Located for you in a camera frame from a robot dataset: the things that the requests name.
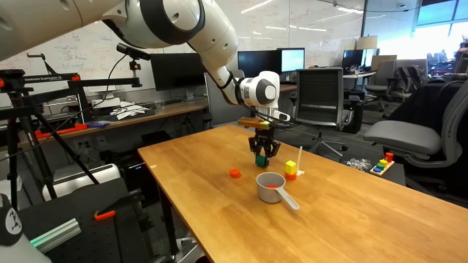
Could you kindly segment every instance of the small toy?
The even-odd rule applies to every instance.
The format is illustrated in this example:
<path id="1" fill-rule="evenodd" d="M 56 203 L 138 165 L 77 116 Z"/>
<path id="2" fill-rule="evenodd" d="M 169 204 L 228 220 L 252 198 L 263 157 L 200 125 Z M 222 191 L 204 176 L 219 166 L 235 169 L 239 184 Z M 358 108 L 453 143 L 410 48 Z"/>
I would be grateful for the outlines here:
<path id="1" fill-rule="evenodd" d="M 386 151 L 384 159 L 380 159 L 378 163 L 375 163 L 369 172 L 375 175 L 383 175 L 391 165 L 394 163 L 393 160 L 393 153 Z"/>
<path id="2" fill-rule="evenodd" d="M 229 169 L 229 176 L 238 178 L 239 176 L 239 170 L 236 168 Z"/>
<path id="3" fill-rule="evenodd" d="M 254 156 L 254 163 L 255 163 L 257 166 L 266 168 L 266 166 L 269 165 L 269 160 L 267 160 L 267 157 L 263 156 L 263 154 L 255 154 L 255 156 Z"/>
<path id="4" fill-rule="evenodd" d="M 285 176 L 288 181 L 295 179 L 295 176 L 296 176 L 296 166 L 295 166 L 295 162 L 293 162 L 293 160 L 286 160 L 283 169 L 285 169 L 283 176 Z"/>

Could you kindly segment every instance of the computer monitor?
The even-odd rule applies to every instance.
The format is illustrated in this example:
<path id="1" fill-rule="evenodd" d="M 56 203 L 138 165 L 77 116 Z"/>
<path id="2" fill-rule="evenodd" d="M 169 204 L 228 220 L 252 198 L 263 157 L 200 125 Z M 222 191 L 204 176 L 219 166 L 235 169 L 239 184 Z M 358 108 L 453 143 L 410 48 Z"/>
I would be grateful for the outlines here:
<path id="1" fill-rule="evenodd" d="M 280 52 L 280 73 L 295 71 L 305 65 L 304 48 L 279 48 Z"/>
<path id="2" fill-rule="evenodd" d="M 361 67 L 362 62 L 362 49 L 343 49 L 342 51 L 342 70 L 345 74 L 353 73 Z"/>
<path id="3" fill-rule="evenodd" d="M 378 55 L 378 48 L 375 49 L 362 49 L 362 59 L 361 59 L 361 68 L 365 71 L 371 70 L 371 58 L 374 55 Z"/>
<path id="4" fill-rule="evenodd" d="M 369 70 L 371 71 L 377 71 L 380 62 L 383 62 L 383 61 L 394 61 L 394 59 L 396 59 L 396 54 L 372 55 L 371 57 L 371 62 L 369 62 Z"/>
<path id="5" fill-rule="evenodd" d="M 280 52 L 276 49 L 266 51 L 238 51 L 238 68 L 244 71 L 245 77 L 258 75 L 263 70 L 280 73 Z"/>
<path id="6" fill-rule="evenodd" d="M 156 90 L 204 84 L 204 65 L 195 52 L 150 54 Z"/>

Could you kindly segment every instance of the yellow object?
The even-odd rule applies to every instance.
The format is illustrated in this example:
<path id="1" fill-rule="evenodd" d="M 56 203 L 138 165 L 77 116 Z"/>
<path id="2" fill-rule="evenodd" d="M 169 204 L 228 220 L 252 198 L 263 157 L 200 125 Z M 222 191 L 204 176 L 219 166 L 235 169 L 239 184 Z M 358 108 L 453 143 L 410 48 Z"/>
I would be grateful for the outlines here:
<path id="1" fill-rule="evenodd" d="M 293 160 L 286 160 L 283 169 L 285 169 L 286 173 L 295 173 L 296 172 L 295 162 Z"/>
<path id="2" fill-rule="evenodd" d="M 369 173 L 375 173 L 375 175 L 383 175 L 391 165 L 394 163 L 394 160 L 386 163 L 384 166 L 381 166 L 380 169 L 377 168 L 377 165 L 374 165 L 371 169 L 369 169 Z"/>
<path id="3" fill-rule="evenodd" d="M 378 160 L 383 166 L 386 166 L 388 162 L 386 159 Z"/>
<path id="4" fill-rule="evenodd" d="M 260 119 L 260 118 L 250 118 L 250 116 L 241 116 L 236 121 L 239 125 L 244 127 L 254 127 L 258 130 L 269 130 L 269 121 Z"/>

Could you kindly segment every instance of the wooden table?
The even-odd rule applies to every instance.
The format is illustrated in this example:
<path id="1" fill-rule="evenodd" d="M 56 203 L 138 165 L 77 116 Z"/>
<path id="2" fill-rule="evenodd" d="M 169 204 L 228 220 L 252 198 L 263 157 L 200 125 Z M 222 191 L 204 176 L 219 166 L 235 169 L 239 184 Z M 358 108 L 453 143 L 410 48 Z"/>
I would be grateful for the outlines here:
<path id="1" fill-rule="evenodd" d="M 466 208 L 308 151 L 285 187 L 301 208 L 260 201 L 255 175 L 298 150 L 282 144 L 258 168 L 251 134 L 223 125 L 138 149 L 212 261 L 466 261 Z"/>

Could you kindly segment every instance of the whiteboard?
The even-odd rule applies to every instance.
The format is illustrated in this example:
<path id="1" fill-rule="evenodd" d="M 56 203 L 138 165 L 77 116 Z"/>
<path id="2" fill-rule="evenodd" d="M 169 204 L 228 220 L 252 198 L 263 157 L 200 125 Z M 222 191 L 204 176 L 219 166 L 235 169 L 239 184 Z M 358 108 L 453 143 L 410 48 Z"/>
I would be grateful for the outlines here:
<path id="1" fill-rule="evenodd" d="M 0 61 L 0 68 L 21 68 L 24 74 L 46 74 L 45 64 L 40 58 L 29 58 L 26 54 L 43 54 L 46 62 L 56 73 L 78 73 L 81 78 L 106 78 L 112 65 L 122 57 L 116 51 L 116 43 L 122 42 L 106 24 L 102 21 L 90 23 L 84 27 L 71 30 L 48 42 L 18 52 L 7 59 Z M 175 45 L 160 49 L 143 49 L 146 52 L 187 52 L 191 51 L 188 45 Z M 128 68 L 131 58 L 121 59 L 111 77 L 131 77 L 133 71 Z M 153 89 L 153 75 L 150 61 L 138 59 L 141 70 L 135 71 L 140 78 L 141 89 Z M 65 81 L 33 83 L 32 93 L 43 93 L 56 89 L 65 89 Z M 130 86 L 116 86 L 116 89 L 131 89 Z M 92 87 L 86 87 L 86 93 L 93 93 Z"/>

